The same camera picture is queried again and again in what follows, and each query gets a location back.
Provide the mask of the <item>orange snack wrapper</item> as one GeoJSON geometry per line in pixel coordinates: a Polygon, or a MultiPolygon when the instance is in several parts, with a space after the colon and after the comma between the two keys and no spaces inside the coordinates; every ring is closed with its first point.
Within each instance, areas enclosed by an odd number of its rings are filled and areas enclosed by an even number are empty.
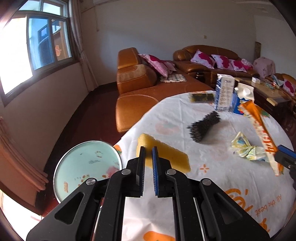
{"type": "Polygon", "coordinates": [[[253,101],[248,100],[239,105],[239,108],[250,119],[253,124],[257,135],[263,145],[264,151],[269,160],[270,166],[276,176],[280,176],[283,173],[284,166],[275,160],[275,154],[278,151],[273,139],[271,138],[264,122],[261,118],[261,114],[257,105],[253,101]]]}

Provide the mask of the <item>yellow printed plastic bag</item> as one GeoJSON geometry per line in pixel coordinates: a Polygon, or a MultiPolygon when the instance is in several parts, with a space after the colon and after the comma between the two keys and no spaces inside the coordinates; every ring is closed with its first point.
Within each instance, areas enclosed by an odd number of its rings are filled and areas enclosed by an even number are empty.
{"type": "Polygon", "coordinates": [[[231,148],[236,156],[245,158],[249,161],[269,162],[264,148],[251,145],[242,132],[239,132],[231,141],[231,148]]]}

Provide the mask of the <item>yellow sponge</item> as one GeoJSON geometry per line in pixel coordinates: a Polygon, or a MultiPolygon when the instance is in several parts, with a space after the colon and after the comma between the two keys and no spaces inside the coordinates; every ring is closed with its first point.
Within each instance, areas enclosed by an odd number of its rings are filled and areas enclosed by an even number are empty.
{"type": "Polygon", "coordinates": [[[142,133],[137,139],[136,155],[139,156],[140,148],[145,148],[145,165],[152,169],[152,149],[157,147],[160,158],[170,161],[171,167],[183,173],[191,171],[188,155],[179,151],[152,136],[142,133]]]}

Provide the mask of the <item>black foam net bundle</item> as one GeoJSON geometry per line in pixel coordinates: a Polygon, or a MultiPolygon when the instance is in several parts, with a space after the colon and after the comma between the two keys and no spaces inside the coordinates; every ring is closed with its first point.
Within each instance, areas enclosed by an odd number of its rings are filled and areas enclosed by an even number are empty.
{"type": "Polygon", "coordinates": [[[207,114],[202,120],[191,123],[187,126],[189,135],[193,141],[199,143],[203,140],[210,128],[220,122],[220,115],[216,111],[207,114]]]}

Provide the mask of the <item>white printed tablecloth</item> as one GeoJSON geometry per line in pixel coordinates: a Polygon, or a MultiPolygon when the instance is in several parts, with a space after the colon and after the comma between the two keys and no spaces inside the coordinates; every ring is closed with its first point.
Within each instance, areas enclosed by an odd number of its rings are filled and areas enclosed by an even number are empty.
{"type": "MultiPolygon", "coordinates": [[[[163,99],[151,108],[114,146],[124,168],[137,157],[137,140],[142,133],[152,136],[188,155],[195,180],[211,179],[230,195],[269,235],[275,235],[294,212],[295,190],[289,170],[275,176],[263,161],[248,161],[236,156],[231,141],[242,132],[252,145],[262,146],[256,131],[243,115],[220,112],[221,121],[200,142],[194,142],[187,128],[214,111],[207,103],[191,103],[189,94],[163,99]]],[[[174,239],[174,216],[170,198],[157,198],[152,169],[145,168],[144,196],[126,198],[122,240],[145,240],[147,235],[162,234],[174,239]]]]}

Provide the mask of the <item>blue gable-top milk carton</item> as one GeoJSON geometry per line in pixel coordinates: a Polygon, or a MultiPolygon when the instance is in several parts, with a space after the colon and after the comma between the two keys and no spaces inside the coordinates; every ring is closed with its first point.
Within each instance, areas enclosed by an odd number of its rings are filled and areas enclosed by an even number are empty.
{"type": "Polygon", "coordinates": [[[253,101],[254,98],[254,87],[238,83],[238,85],[234,88],[234,93],[232,97],[232,112],[235,114],[243,115],[243,111],[240,109],[240,105],[247,101],[253,101]]]}

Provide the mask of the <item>small white box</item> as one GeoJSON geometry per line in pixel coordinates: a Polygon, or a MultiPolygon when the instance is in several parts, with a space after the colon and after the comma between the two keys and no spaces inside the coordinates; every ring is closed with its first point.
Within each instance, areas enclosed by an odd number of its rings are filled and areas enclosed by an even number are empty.
{"type": "Polygon", "coordinates": [[[260,84],[260,79],[256,77],[252,77],[251,81],[255,84],[260,84]]]}

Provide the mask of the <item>pink covered chair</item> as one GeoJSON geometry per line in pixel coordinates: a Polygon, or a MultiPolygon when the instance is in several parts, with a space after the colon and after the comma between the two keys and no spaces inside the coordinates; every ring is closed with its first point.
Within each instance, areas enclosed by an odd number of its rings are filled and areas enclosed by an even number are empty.
{"type": "Polygon", "coordinates": [[[253,69],[259,74],[261,79],[276,73],[274,61],[266,58],[257,58],[253,63],[253,69]]]}

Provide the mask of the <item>tall white milk carton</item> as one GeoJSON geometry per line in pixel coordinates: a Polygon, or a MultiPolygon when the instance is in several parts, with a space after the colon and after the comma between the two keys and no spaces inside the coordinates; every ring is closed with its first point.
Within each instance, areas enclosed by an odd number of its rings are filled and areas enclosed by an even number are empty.
{"type": "Polygon", "coordinates": [[[233,76],[217,74],[215,109],[216,111],[229,111],[235,79],[233,76]]]}

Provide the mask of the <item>pink curtain left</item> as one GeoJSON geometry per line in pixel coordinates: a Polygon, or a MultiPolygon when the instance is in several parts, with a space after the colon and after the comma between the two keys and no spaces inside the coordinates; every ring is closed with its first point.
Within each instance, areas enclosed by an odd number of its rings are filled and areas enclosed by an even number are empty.
{"type": "Polygon", "coordinates": [[[31,164],[26,155],[17,147],[9,128],[1,116],[1,153],[20,175],[25,178],[37,192],[46,190],[49,183],[48,174],[31,164]]]}

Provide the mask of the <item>pink curtain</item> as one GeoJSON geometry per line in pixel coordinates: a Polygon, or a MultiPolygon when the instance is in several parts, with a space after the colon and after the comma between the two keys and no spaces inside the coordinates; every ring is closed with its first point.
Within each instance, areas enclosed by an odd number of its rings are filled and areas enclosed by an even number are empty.
{"type": "Polygon", "coordinates": [[[74,41],[78,50],[78,56],[80,65],[82,68],[84,81],[89,92],[95,90],[99,86],[94,76],[91,65],[88,61],[87,55],[84,50],[83,38],[82,38],[82,25],[81,25],[81,11],[80,4],[77,0],[69,0],[69,18],[71,24],[71,30],[74,37],[74,41]]]}
{"type": "Polygon", "coordinates": [[[20,175],[25,178],[37,192],[46,190],[49,183],[48,174],[31,164],[26,155],[17,147],[9,128],[1,116],[1,153],[20,175]]]}

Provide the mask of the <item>checkered cloth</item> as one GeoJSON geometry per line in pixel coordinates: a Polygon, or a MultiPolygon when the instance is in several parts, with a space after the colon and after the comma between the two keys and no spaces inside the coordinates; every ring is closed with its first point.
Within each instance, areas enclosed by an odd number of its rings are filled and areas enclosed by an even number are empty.
{"type": "Polygon", "coordinates": [[[182,74],[170,74],[167,78],[161,77],[160,82],[164,83],[180,83],[180,82],[186,82],[187,79],[182,74]]]}

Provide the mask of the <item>orange leather chaise sofa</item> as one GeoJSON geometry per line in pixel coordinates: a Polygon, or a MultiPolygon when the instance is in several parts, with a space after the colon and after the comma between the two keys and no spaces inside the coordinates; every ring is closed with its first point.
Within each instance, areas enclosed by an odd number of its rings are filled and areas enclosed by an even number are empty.
{"type": "Polygon", "coordinates": [[[128,131],[147,111],[166,97],[213,89],[179,69],[174,73],[183,75],[186,81],[161,82],[159,73],[144,63],[136,48],[119,51],[116,75],[119,97],[115,108],[118,132],[128,131]]]}

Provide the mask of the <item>brown leather back sofa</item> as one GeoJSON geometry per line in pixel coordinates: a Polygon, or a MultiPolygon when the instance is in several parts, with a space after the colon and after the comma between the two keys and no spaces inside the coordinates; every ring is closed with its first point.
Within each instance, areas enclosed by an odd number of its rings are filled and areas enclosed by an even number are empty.
{"type": "Polygon", "coordinates": [[[248,79],[260,77],[249,61],[240,58],[231,50],[220,47],[187,46],[175,51],[173,60],[182,72],[210,87],[216,86],[217,75],[219,74],[248,79]]]}

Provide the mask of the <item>pink curtain right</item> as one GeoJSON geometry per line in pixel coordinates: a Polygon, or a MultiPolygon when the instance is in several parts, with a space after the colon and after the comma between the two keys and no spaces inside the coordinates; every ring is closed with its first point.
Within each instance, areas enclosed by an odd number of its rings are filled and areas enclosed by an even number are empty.
{"type": "Polygon", "coordinates": [[[84,81],[89,92],[95,90],[99,86],[94,76],[91,65],[88,61],[87,55],[84,50],[83,38],[82,38],[82,25],[81,25],[81,11],[80,4],[77,0],[69,0],[69,18],[71,24],[71,30],[74,37],[74,41],[78,50],[78,56],[80,65],[82,68],[84,81]]]}

